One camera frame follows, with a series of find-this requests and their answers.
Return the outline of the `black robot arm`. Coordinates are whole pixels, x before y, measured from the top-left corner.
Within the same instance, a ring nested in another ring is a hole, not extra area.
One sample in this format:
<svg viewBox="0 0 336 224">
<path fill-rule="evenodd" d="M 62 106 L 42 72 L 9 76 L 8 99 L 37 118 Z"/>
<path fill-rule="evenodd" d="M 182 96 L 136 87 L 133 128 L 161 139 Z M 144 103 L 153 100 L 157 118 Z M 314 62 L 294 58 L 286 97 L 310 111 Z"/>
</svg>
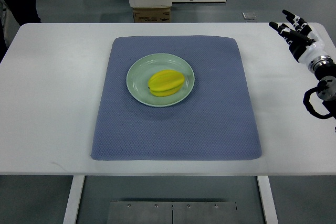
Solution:
<svg viewBox="0 0 336 224">
<path fill-rule="evenodd" d="M 322 60 L 315 64 L 312 70 L 318 84 L 305 92 L 303 105 L 312 116 L 318 119 L 335 119 L 335 63 L 331 60 Z M 310 102 L 313 93 L 322 100 L 322 105 L 329 112 L 328 114 L 320 114 L 315 110 Z"/>
</svg>

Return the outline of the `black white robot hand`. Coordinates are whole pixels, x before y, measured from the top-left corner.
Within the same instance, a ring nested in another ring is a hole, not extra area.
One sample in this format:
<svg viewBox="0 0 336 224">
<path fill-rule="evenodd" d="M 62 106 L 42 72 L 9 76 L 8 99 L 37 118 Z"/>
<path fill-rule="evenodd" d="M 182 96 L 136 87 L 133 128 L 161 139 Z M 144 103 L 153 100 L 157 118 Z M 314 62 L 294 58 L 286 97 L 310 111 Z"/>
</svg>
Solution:
<svg viewBox="0 0 336 224">
<path fill-rule="evenodd" d="M 316 29 L 288 10 L 284 9 L 282 13 L 292 26 L 275 22 L 270 22 L 269 26 L 286 41 L 294 59 L 306 65 L 314 74 L 322 71 L 334 72 L 335 62 L 324 50 L 325 43 Z"/>
</svg>

